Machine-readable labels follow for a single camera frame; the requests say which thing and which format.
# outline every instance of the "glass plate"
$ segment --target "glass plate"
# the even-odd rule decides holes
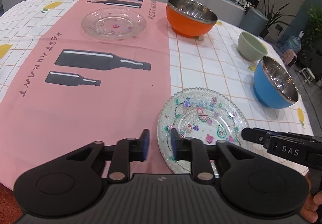
[[[215,145],[226,140],[252,150],[252,143],[242,139],[241,131],[249,127],[237,106],[225,96],[210,89],[193,88],[176,93],[163,107],[158,121],[157,138],[161,154],[174,173],[189,173],[190,162],[175,161],[170,130],[176,128],[180,137],[200,139]],[[215,163],[211,161],[215,177]]]
[[[82,28],[96,40],[121,40],[139,35],[146,27],[145,18],[130,9],[104,8],[85,16]]]

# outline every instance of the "ceramic bowl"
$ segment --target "ceramic bowl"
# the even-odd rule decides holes
[[[193,0],[168,0],[166,17],[177,34],[188,38],[206,34],[218,21],[216,14]]]
[[[283,109],[298,101],[297,87],[289,73],[274,59],[265,56],[254,74],[254,92],[266,107]]]
[[[238,38],[239,53],[249,61],[260,60],[267,55],[267,49],[254,35],[243,31]]]

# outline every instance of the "light green bowl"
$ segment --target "light green bowl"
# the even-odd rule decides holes
[[[238,50],[249,61],[260,60],[267,55],[265,46],[254,35],[245,31],[239,35]]]

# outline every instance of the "hand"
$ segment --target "hand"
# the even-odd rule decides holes
[[[311,190],[309,172],[305,175],[305,178],[308,181],[309,188]],[[303,205],[303,208],[300,211],[300,215],[309,223],[314,223],[318,219],[316,210],[318,209],[319,205],[322,205],[322,191],[318,192],[315,196],[309,194]]]

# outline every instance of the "finger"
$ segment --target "finger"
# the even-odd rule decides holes
[[[303,205],[304,208],[307,208],[311,211],[316,211],[318,209],[318,205],[314,203],[313,201],[313,196],[311,194],[308,195],[304,205]]]
[[[302,208],[300,215],[305,218],[309,223],[314,223],[318,219],[318,214],[307,208]]]
[[[322,191],[318,192],[315,194],[313,201],[317,205],[322,205]]]

